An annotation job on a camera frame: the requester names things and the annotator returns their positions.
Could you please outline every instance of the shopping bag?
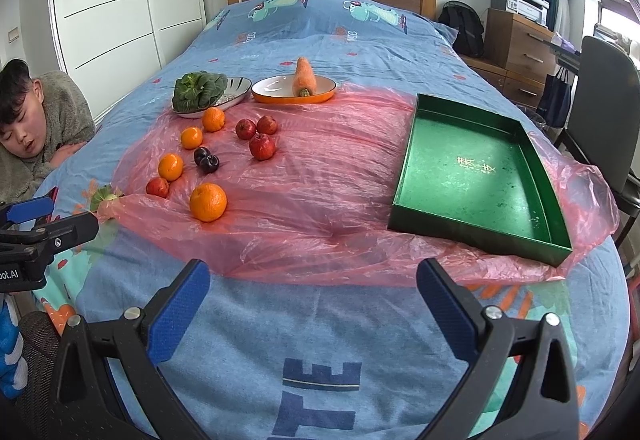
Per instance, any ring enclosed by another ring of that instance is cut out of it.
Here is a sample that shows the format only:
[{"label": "shopping bag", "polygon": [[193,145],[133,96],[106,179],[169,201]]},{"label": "shopping bag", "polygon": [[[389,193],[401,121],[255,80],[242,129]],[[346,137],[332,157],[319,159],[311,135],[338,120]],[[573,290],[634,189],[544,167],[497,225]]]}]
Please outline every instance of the shopping bag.
[{"label": "shopping bag", "polygon": [[536,112],[552,128],[564,128],[571,106],[571,85],[566,68],[560,68],[555,76],[547,75],[545,91]]}]

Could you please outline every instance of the blue bedsheet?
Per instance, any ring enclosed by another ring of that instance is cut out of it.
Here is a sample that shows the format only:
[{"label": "blue bedsheet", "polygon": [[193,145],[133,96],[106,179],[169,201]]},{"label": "blue bedsheet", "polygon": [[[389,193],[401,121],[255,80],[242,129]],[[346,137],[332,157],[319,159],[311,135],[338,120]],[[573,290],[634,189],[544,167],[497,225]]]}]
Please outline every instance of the blue bedsheet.
[{"label": "blue bedsheet", "polygon": [[[255,81],[291,72],[298,56],[338,81],[434,93],[509,115],[534,130],[466,67],[450,36],[416,14],[368,0],[252,0],[226,8],[183,55],[123,99],[95,139],[50,175],[39,194],[59,186],[56,213],[62,215],[86,207],[169,104],[175,79],[184,73],[208,70]],[[109,221],[81,251],[56,257],[49,284],[36,296],[54,312],[73,307],[90,321],[115,319],[129,306],[143,306],[181,267]],[[483,304],[508,307],[510,315],[561,316],[580,386],[580,419],[591,426],[628,331],[625,279],[613,241],[596,248],[566,281],[481,287],[476,294]],[[478,429],[495,417],[515,366],[508,362]],[[444,403],[465,364],[454,359],[415,289],[214,277],[174,358],[161,370],[205,431],[218,438],[410,440]],[[117,367],[116,380],[136,422],[148,430]]]}]

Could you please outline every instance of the green tray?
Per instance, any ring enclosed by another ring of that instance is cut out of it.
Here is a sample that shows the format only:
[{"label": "green tray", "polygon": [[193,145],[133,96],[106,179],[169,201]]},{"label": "green tray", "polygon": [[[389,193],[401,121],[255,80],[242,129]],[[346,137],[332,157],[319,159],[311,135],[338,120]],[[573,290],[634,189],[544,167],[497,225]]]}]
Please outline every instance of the green tray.
[{"label": "green tray", "polygon": [[564,217],[522,125],[418,94],[388,228],[557,267],[571,253]]}]

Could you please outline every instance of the dark plum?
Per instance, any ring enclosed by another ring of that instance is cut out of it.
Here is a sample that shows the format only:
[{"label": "dark plum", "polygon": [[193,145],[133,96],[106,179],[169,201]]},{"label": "dark plum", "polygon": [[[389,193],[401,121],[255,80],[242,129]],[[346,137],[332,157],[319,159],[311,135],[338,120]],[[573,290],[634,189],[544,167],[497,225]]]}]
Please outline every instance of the dark plum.
[{"label": "dark plum", "polygon": [[200,161],[205,157],[209,157],[210,155],[211,155],[211,152],[206,147],[204,146],[197,147],[196,150],[193,152],[193,160],[196,163],[196,165],[200,165]]},{"label": "dark plum", "polygon": [[198,165],[201,172],[203,172],[205,175],[209,175],[209,173],[215,173],[219,166],[220,161],[215,155],[208,155],[207,157],[204,157],[204,159],[202,159]]}]

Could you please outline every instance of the orange bowl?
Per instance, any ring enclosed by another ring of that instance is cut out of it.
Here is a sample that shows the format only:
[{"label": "orange bowl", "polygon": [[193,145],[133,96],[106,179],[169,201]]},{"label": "orange bowl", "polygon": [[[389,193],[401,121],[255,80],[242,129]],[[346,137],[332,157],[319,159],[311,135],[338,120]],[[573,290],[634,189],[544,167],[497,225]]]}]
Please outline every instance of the orange bowl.
[{"label": "orange bowl", "polygon": [[258,81],[252,87],[252,94],[258,103],[268,104],[306,104],[324,103],[335,94],[335,81],[321,75],[316,76],[318,94],[308,97],[293,95],[293,74],[276,75]]}]

